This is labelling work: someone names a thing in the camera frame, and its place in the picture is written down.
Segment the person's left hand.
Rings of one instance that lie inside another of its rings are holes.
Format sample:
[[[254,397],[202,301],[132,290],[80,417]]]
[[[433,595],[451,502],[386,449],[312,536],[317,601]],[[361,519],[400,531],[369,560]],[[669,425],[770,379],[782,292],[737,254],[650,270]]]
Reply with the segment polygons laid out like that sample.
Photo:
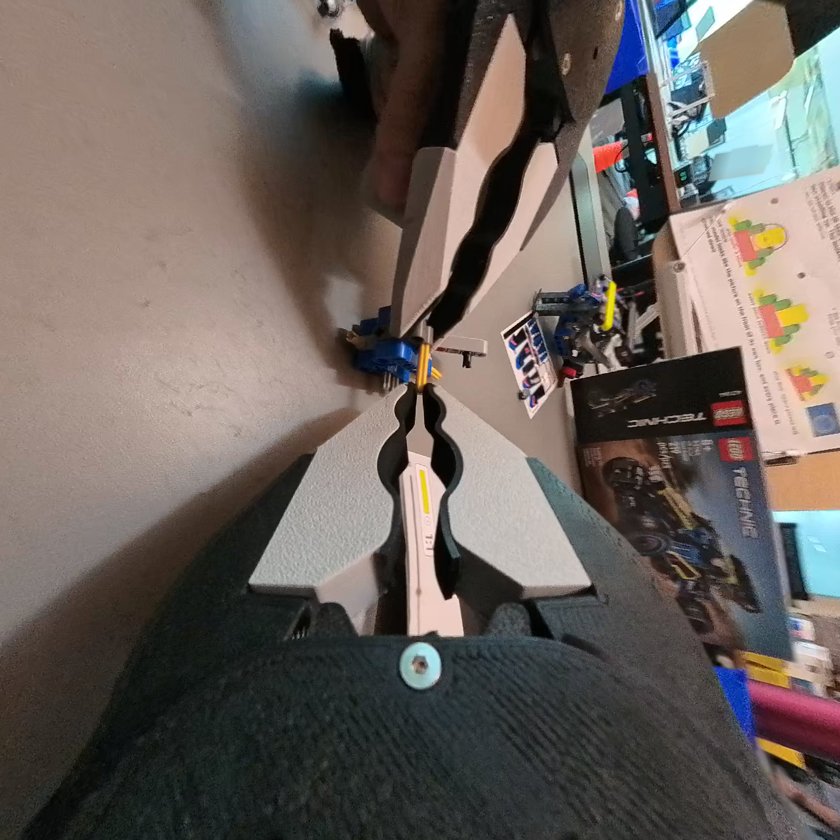
[[[430,112],[441,89],[448,29],[474,2],[359,1],[376,45],[371,156],[364,170],[368,204],[403,222],[413,171]]]

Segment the partly built toy car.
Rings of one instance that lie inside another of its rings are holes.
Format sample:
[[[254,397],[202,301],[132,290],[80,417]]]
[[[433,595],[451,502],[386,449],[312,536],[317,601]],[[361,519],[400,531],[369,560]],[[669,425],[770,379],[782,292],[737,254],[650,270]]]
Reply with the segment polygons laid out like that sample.
[[[553,346],[559,383],[582,377],[588,366],[629,369],[664,357],[655,281],[618,286],[592,276],[565,291],[539,291],[534,312],[555,318]]]

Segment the toy set box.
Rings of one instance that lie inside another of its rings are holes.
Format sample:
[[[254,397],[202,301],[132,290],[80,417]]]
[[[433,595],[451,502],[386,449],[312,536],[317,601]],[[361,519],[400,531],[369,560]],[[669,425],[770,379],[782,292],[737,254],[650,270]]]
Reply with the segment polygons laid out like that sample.
[[[740,348],[570,385],[584,498],[700,640],[790,659],[788,584]]]

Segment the blue toy brick assembly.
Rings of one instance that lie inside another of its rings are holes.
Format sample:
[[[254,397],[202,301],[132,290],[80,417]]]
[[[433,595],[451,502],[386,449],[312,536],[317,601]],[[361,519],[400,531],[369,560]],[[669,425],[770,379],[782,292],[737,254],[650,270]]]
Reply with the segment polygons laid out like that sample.
[[[351,362],[356,371],[380,376],[383,389],[390,391],[397,385],[415,382],[421,353],[418,338],[396,338],[391,334],[392,307],[378,309],[376,315],[364,318],[350,329],[342,329],[339,336],[351,347]],[[436,354],[453,354],[462,366],[471,369],[474,359],[487,356],[485,339],[449,334],[440,344],[432,345],[428,354],[427,379],[435,382],[441,373],[435,367]]]

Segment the grey metal panel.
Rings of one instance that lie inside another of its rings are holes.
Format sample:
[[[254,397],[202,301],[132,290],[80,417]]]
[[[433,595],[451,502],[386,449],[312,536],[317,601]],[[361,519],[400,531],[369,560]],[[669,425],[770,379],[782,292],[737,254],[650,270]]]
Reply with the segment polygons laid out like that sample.
[[[603,206],[595,159],[589,137],[584,136],[570,169],[570,190],[581,266],[586,279],[612,278]]]

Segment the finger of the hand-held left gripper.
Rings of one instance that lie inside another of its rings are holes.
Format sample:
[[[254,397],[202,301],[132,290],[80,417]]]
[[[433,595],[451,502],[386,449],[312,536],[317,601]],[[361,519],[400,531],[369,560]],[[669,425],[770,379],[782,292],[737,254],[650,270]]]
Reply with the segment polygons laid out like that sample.
[[[547,196],[556,188],[560,165],[553,144],[510,149],[488,173],[476,216],[453,257],[447,284],[428,317],[435,338],[460,324],[527,244]]]
[[[447,341],[433,309],[451,281],[456,254],[478,218],[494,167],[516,139],[525,111],[526,49],[516,18],[503,20],[488,68],[455,145],[426,146],[413,161],[392,294],[394,335]]]

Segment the pink object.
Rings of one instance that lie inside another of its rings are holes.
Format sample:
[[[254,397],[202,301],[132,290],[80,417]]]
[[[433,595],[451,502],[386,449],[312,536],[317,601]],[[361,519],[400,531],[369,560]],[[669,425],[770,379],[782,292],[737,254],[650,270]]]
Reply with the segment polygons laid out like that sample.
[[[757,734],[786,748],[839,763],[839,702],[748,680]]]

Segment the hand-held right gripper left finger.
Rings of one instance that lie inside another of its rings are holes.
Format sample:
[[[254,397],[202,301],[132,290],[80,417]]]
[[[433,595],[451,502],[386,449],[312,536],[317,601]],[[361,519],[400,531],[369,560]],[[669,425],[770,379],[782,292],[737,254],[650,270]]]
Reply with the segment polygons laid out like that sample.
[[[400,385],[317,448],[248,580],[263,595],[340,605],[364,634],[405,635],[412,386]]]

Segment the sticker sheet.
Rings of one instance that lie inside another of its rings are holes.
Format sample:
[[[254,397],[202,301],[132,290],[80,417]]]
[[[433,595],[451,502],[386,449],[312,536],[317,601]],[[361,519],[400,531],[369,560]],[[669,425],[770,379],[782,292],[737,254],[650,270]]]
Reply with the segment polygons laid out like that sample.
[[[500,338],[516,384],[518,402],[528,419],[533,420],[562,388],[551,342],[534,310],[501,330]]]

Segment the brown wooden post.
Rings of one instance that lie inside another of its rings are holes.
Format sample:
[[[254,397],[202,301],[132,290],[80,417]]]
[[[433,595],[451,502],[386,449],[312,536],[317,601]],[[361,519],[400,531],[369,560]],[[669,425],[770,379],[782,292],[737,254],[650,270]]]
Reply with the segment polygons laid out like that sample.
[[[639,12],[642,18],[645,50],[648,62],[648,73],[644,78],[644,89],[646,90],[648,109],[652,121],[653,142],[658,161],[657,166],[661,175],[661,182],[664,190],[665,210],[667,215],[672,215],[680,210],[680,201],[674,176],[674,166],[670,154],[671,136],[669,125],[665,118],[663,88],[658,75],[659,53],[653,28],[654,20],[650,13],[651,7],[650,2],[639,2]]]

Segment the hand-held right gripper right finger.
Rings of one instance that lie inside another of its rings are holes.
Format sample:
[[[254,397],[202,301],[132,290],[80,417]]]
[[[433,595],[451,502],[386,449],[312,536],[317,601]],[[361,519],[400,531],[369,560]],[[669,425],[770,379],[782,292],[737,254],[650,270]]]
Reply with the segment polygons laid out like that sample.
[[[423,389],[439,494],[431,632],[479,635],[505,604],[592,588],[529,457],[439,385]]]

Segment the large cardboard box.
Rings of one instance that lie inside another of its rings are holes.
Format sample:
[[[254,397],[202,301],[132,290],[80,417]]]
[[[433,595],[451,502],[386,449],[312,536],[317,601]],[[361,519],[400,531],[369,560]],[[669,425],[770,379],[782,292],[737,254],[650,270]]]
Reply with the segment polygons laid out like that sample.
[[[668,224],[657,233],[651,256],[665,354],[678,358],[698,353],[697,320],[686,279],[677,267],[676,244]],[[839,509],[838,450],[799,455],[790,463],[773,463],[768,465],[767,477],[774,510]]]

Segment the open instruction booklet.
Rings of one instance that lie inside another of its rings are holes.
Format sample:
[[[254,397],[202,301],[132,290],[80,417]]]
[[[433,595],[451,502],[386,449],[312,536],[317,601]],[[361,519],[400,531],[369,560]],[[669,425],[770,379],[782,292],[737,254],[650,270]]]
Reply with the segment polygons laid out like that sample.
[[[457,596],[446,597],[438,582],[434,547],[439,502],[444,487],[431,458],[409,451],[400,476],[406,554],[406,633],[462,637],[463,617]]]

